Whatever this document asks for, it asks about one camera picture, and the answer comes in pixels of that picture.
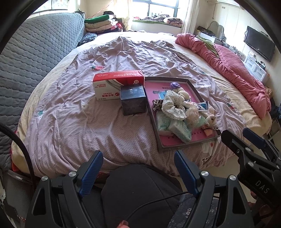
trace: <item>metal screw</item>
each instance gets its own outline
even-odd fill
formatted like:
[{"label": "metal screw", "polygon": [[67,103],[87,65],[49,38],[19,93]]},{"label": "metal screw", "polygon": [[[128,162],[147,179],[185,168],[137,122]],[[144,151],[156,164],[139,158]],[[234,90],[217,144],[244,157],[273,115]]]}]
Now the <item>metal screw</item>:
[{"label": "metal screw", "polygon": [[252,163],[251,161],[248,162],[248,165],[254,167],[254,163]]},{"label": "metal screw", "polygon": [[70,177],[75,177],[75,176],[76,176],[76,172],[75,172],[75,171],[71,171],[68,175],[69,175]]},{"label": "metal screw", "polygon": [[202,171],[202,172],[201,172],[201,175],[204,176],[204,177],[206,177],[206,176],[209,175],[209,173],[208,173],[207,171]]},{"label": "metal screw", "polygon": [[235,180],[236,180],[236,176],[230,175],[230,176],[229,176],[229,179],[232,180],[232,181],[235,181]]},{"label": "metal screw", "polygon": [[42,180],[42,181],[46,181],[46,180],[48,180],[48,177],[47,177],[47,176],[43,176],[43,177],[41,178],[41,180]]}]

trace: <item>tv screen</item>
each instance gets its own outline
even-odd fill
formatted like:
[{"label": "tv screen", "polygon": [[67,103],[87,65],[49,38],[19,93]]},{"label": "tv screen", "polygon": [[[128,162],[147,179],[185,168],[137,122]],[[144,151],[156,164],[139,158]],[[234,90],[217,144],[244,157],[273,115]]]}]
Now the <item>tv screen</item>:
[{"label": "tv screen", "polygon": [[244,42],[269,62],[275,52],[275,44],[263,33],[248,26]]}]

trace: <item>blue gripper pad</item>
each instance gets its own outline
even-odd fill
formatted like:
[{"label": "blue gripper pad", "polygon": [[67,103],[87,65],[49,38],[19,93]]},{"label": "blue gripper pad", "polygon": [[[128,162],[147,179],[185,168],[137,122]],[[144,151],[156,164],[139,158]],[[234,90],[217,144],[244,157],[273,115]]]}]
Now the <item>blue gripper pad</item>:
[{"label": "blue gripper pad", "polygon": [[182,151],[175,152],[174,162],[188,192],[194,197],[198,197],[200,194],[198,188],[201,185],[200,169],[193,162],[190,162]]},{"label": "blue gripper pad", "polygon": [[258,149],[265,148],[265,140],[258,136],[255,132],[253,132],[249,128],[244,128],[243,136],[248,139],[252,144],[254,144]]},{"label": "blue gripper pad", "polygon": [[80,190],[78,192],[80,197],[88,195],[95,183],[97,175],[103,165],[103,154],[101,151],[96,151],[88,162],[83,163],[77,170],[78,179],[82,174],[80,182]]}]

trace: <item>red and white box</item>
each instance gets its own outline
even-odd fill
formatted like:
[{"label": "red and white box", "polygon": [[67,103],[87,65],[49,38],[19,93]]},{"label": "red and white box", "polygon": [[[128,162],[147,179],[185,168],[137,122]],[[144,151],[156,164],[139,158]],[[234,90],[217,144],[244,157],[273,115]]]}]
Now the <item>red and white box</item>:
[{"label": "red and white box", "polygon": [[140,70],[100,73],[93,79],[98,101],[120,99],[121,86],[133,84],[144,86],[144,76]]}]

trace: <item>curtain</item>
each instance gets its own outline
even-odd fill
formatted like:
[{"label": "curtain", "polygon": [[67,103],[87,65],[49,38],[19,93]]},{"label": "curtain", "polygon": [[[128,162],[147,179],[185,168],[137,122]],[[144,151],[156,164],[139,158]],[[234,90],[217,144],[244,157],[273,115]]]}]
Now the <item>curtain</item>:
[{"label": "curtain", "polygon": [[189,0],[186,18],[182,29],[183,33],[191,33],[191,34],[194,33],[198,13],[199,13],[199,0]]},{"label": "curtain", "polygon": [[126,31],[132,26],[132,3],[133,0],[114,0],[110,10],[113,11],[117,18],[122,18],[124,29]]}]

